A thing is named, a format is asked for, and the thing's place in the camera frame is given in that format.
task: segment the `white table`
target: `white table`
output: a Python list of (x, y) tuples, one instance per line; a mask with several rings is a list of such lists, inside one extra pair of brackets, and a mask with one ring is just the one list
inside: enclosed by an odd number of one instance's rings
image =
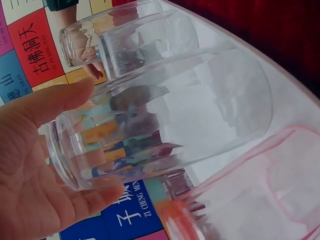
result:
[(186, 167), (186, 171), (195, 186), (282, 127), (302, 124), (320, 132), (320, 100), (278, 64), (218, 25), (171, 2), (162, 1), (161, 5), (163, 10), (177, 9), (184, 11), (191, 17), (200, 47), (213, 46), (228, 39), (239, 48), (252, 54), (260, 62), (271, 87), (273, 119), (267, 134), (262, 139)]

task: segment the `red fabric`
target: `red fabric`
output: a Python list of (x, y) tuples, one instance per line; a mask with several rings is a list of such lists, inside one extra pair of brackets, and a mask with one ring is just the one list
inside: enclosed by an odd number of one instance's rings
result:
[[(319, 0), (171, 0), (272, 58), (320, 98)], [(112, 0), (117, 6), (131, 0)]]

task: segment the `blue square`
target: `blue square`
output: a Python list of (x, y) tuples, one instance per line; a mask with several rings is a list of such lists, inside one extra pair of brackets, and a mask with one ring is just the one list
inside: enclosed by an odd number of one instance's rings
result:
[(32, 93), (15, 50), (0, 57), (0, 97), (6, 104)]
[(60, 232), (61, 240), (109, 240), (101, 216), (87, 218)]
[(125, 192), (101, 212), (111, 240), (131, 240), (163, 229), (142, 180), (126, 183)]

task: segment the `glass tumbler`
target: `glass tumbler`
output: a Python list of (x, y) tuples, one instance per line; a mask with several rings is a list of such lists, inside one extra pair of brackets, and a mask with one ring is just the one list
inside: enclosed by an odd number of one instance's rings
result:
[(52, 162), (74, 190), (131, 182), (229, 151), (272, 118), (260, 64), (225, 42), (98, 85), (46, 125)]
[(123, 24), (99, 36), (106, 76), (115, 80), (166, 58), (199, 48), (186, 15), (169, 10)]
[(163, 209), (172, 240), (318, 240), (320, 135), (289, 126)]
[(88, 16), (62, 29), (60, 45), (69, 67), (101, 61), (98, 35), (151, 14), (162, 12), (156, 0), (140, 0)]

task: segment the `red square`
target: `red square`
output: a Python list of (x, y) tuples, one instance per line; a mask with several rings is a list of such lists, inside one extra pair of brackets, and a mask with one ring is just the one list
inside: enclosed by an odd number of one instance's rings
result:
[(15, 21), (8, 29), (31, 87), (64, 74), (44, 8)]

